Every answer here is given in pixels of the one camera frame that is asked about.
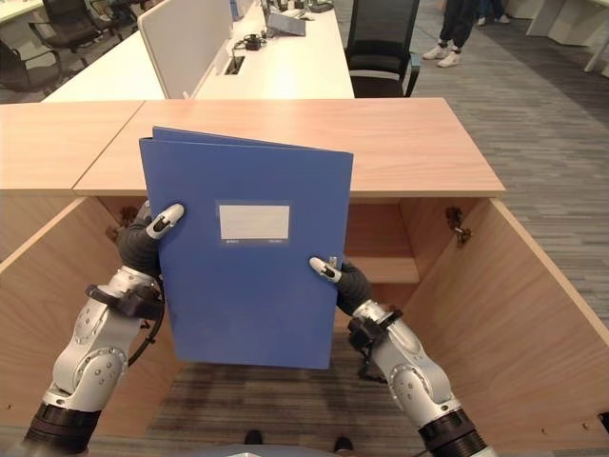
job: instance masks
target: white label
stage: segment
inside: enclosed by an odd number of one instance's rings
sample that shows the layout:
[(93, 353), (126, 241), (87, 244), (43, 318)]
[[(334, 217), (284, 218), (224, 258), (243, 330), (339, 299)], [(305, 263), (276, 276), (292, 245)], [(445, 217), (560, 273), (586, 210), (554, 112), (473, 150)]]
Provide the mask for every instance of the white label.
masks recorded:
[(219, 210), (223, 241), (287, 240), (288, 205), (220, 205)]

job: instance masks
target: office chair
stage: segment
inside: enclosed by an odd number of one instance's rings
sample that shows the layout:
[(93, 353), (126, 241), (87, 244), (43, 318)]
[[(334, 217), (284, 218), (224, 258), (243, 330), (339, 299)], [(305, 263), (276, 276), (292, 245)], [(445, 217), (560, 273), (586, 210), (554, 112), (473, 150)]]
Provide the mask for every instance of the office chair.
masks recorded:
[[(351, 75), (356, 98), (409, 97), (421, 70), (410, 52), (419, 0), (354, 0), (346, 56), (349, 71), (370, 70), (387, 77)], [(403, 81), (410, 67), (406, 92)]]
[[(111, 34), (116, 32), (119, 40), (123, 40), (110, 21), (95, 22), (85, 0), (43, 0), (43, 2), (49, 22), (30, 22), (28, 25), (47, 48), (70, 50), (75, 54), (76, 50), (94, 43), (102, 36), (104, 30), (110, 30)], [(85, 67), (88, 65), (84, 57), (80, 57), (80, 60)]]
[[(28, 62), (46, 54), (55, 57), (50, 66), (28, 68)], [(46, 50), (29, 59), (22, 59), (18, 50), (12, 50), (0, 41), (0, 86), (14, 92), (39, 92), (49, 95), (64, 79), (59, 53)]]
[(109, 5), (108, 0), (91, 0), (90, 5), (98, 17), (101, 18), (104, 15), (109, 17), (116, 27), (137, 22), (137, 16), (129, 7), (129, 1)]

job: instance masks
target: desk partition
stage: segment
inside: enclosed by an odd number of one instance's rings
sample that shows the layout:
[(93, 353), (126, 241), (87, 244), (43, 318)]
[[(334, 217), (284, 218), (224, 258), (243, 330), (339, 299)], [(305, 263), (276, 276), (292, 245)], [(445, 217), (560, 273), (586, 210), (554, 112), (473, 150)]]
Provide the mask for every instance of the desk partition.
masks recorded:
[(138, 25), (166, 98), (188, 98), (230, 38), (226, 0), (166, 0)]

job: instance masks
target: black shoe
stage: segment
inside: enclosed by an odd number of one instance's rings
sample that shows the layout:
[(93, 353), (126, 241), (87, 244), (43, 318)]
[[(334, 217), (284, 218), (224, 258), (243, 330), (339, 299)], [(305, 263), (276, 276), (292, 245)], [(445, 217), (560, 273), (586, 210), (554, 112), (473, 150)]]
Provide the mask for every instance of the black shoe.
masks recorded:
[(246, 435), (246, 440), (244, 441), (244, 445), (262, 445), (263, 444), (263, 434), (260, 430), (250, 430)]
[(351, 440), (344, 436), (339, 436), (334, 444), (334, 452), (338, 452), (339, 450), (353, 450)]

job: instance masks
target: cabinet door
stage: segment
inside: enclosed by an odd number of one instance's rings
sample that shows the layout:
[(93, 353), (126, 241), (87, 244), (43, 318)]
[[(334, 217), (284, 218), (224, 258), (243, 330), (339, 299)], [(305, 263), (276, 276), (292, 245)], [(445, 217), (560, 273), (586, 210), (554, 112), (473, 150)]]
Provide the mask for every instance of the cabinet door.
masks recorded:
[(405, 321), (492, 446), (607, 447), (609, 330), (502, 202), (463, 227), (473, 237), (451, 240)]
[[(106, 284), (121, 265), (108, 226), (116, 222), (97, 199), (76, 199), (0, 264), (0, 425), (29, 425), (88, 298), (85, 288)], [(97, 432), (143, 436), (179, 367), (165, 321)]]
[(0, 262), (72, 200), (70, 196), (0, 195)]

